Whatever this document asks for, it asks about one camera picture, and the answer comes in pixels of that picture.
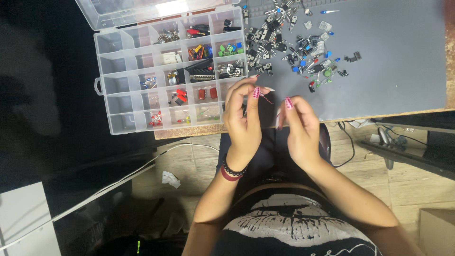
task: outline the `black beaded bracelet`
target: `black beaded bracelet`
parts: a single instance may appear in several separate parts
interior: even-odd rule
[[[226,163],[226,157],[228,156],[228,154],[226,153],[223,157],[223,167],[224,169],[226,170],[226,172],[228,172],[230,175],[234,175],[234,176],[241,176],[241,175],[244,175],[245,172],[247,171],[248,169],[248,165],[245,166],[245,168],[239,172],[234,172],[233,170],[231,170],[227,165]]]

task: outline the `red bracelet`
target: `red bracelet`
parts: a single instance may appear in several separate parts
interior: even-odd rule
[[[229,180],[229,181],[236,181],[236,180],[240,179],[243,176],[243,175],[240,175],[240,176],[237,176],[237,177],[229,176],[229,174],[224,169],[224,166],[222,166],[222,165],[221,165],[220,171],[223,174],[223,177],[225,179]]]

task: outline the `black t-shirt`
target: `black t-shirt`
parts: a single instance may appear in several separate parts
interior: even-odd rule
[[[325,198],[306,189],[260,190],[229,215],[212,255],[382,255]]]

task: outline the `white cable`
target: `white cable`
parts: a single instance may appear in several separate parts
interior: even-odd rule
[[[93,195],[89,196],[87,199],[83,200],[82,202],[76,204],[75,206],[73,206],[73,207],[69,208],[68,210],[66,210],[66,211],[64,211],[64,212],[62,212],[62,213],[60,213],[59,215],[55,216],[54,218],[52,218],[52,219],[46,221],[45,223],[39,225],[38,227],[32,229],[32,230],[31,230],[30,232],[28,232],[27,234],[25,234],[25,235],[19,237],[18,239],[12,241],[11,243],[9,243],[9,244],[7,244],[7,245],[5,245],[5,246],[0,247],[0,251],[6,249],[6,248],[8,248],[8,247],[10,247],[10,246],[13,245],[13,244],[18,243],[19,241],[21,241],[21,240],[23,240],[24,238],[28,237],[30,234],[32,234],[32,233],[35,232],[36,230],[38,230],[38,229],[40,229],[41,227],[43,227],[44,225],[46,225],[46,224],[48,224],[48,223],[51,223],[51,222],[55,222],[55,221],[57,221],[57,220],[59,220],[59,219],[65,217],[65,216],[67,216],[68,214],[72,213],[73,211],[75,211],[75,210],[77,210],[77,209],[83,207],[84,205],[86,205],[86,204],[92,202],[93,200],[95,200],[96,198],[99,197],[99,196],[97,196],[97,195],[99,195],[100,193],[103,193],[103,192],[107,193],[107,192],[111,191],[111,190],[113,189],[112,186],[115,186],[116,184],[118,184],[118,183],[120,183],[120,182],[122,182],[122,181],[124,181],[124,180],[129,180],[129,179],[131,179],[132,176],[133,176],[135,173],[141,171],[142,168],[146,167],[149,163],[151,163],[153,160],[157,159],[159,156],[165,154],[165,153],[168,152],[168,151],[173,150],[174,148],[178,148],[178,147],[185,146],[185,145],[198,146],[198,147],[207,147],[207,148],[212,148],[212,149],[216,150],[217,152],[220,152],[218,149],[216,149],[216,148],[214,148],[214,147],[211,147],[211,146],[207,146],[207,145],[190,144],[190,143],[182,143],[182,144],[176,145],[176,146],[174,146],[174,147],[172,147],[172,148],[170,148],[170,149],[164,151],[163,153],[157,155],[155,158],[153,158],[152,160],[148,161],[145,165],[139,167],[137,170],[133,171],[132,173],[130,173],[130,174],[128,174],[128,175],[126,175],[125,177],[121,178],[120,180],[118,180],[118,181],[116,181],[116,182],[114,182],[114,183],[112,183],[112,184],[110,184],[110,185],[108,185],[108,186],[106,186],[106,187],[104,187],[104,188],[98,190],[96,193],[94,193]]]

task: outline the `gray silicone mat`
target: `gray silicone mat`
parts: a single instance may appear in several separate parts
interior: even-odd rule
[[[248,0],[254,6],[271,5],[269,0]],[[446,102],[445,23],[442,0],[349,0],[310,7],[309,17],[303,9],[297,12],[298,21],[290,33],[283,29],[283,39],[294,43],[297,35],[321,35],[321,21],[332,24],[335,34],[326,41],[333,54],[341,58],[339,70],[346,69],[348,77],[336,74],[332,83],[310,93],[310,79],[297,75],[281,59],[286,55],[263,60],[273,64],[273,77],[263,74],[257,84],[274,88],[270,106],[260,101],[263,127],[273,125],[279,103],[286,97],[302,95],[314,108],[320,120],[333,120],[370,115],[443,108]],[[320,14],[322,10],[340,10]],[[260,28],[266,16],[250,17],[245,27]],[[307,30],[303,23],[311,20]],[[353,63],[343,61],[359,51],[362,59]]]

